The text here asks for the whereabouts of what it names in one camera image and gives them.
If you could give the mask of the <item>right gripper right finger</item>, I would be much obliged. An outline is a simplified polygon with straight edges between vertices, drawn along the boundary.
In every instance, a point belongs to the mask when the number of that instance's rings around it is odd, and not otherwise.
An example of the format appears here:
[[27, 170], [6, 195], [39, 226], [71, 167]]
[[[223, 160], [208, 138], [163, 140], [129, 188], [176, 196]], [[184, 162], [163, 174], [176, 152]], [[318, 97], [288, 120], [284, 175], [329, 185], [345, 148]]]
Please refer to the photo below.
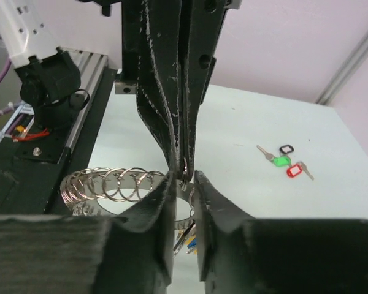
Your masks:
[[367, 219], [262, 219], [194, 174], [206, 293], [368, 293]]

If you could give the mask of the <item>metal disc with keyrings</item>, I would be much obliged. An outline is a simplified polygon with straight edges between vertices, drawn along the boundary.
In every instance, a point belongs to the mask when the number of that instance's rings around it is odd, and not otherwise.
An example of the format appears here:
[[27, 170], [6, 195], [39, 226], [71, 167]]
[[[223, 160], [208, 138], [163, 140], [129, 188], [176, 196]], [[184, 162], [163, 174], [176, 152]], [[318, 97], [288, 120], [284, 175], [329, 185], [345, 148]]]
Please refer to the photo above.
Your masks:
[[[155, 190], [163, 178], [164, 173], [160, 171], [140, 167], [86, 168], [64, 177], [59, 192], [74, 216], [115, 216], [116, 213], [103, 208], [100, 201], [133, 205]], [[177, 197], [194, 210], [193, 183], [179, 181], [178, 187]]]

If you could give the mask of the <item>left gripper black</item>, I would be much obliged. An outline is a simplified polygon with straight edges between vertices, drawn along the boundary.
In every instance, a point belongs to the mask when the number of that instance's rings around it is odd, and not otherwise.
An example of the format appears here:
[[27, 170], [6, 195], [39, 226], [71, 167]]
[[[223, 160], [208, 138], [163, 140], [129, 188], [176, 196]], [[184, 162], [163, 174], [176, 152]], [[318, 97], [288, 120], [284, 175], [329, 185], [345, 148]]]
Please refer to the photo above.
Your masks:
[[223, 21], [228, 10], [240, 9], [242, 2], [120, 3], [122, 69], [116, 75], [115, 92], [134, 94], [138, 78], [139, 115], [161, 148], [169, 171], [189, 181], [194, 172], [197, 116], [216, 62]]

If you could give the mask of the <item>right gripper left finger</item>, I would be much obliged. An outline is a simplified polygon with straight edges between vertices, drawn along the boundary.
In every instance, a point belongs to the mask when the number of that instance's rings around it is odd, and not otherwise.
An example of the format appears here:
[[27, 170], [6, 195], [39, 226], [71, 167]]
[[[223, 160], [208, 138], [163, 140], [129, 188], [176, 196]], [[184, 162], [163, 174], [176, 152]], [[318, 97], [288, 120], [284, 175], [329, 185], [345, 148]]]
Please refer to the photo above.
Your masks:
[[0, 215], [0, 293], [165, 293], [172, 173], [119, 216]]

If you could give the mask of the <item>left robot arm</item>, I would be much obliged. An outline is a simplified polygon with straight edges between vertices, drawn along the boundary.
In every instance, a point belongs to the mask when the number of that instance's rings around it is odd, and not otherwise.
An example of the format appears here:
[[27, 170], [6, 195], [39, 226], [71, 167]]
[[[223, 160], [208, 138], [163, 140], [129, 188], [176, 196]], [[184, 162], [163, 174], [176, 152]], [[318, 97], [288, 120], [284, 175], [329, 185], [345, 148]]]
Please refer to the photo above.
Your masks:
[[[182, 181], [194, 172], [196, 123], [230, 9], [240, 1], [123, 1], [122, 40], [137, 80], [143, 122]], [[53, 38], [31, 1], [0, 1], [0, 35], [22, 82], [21, 97], [53, 128], [70, 119], [67, 105], [80, 71]]]

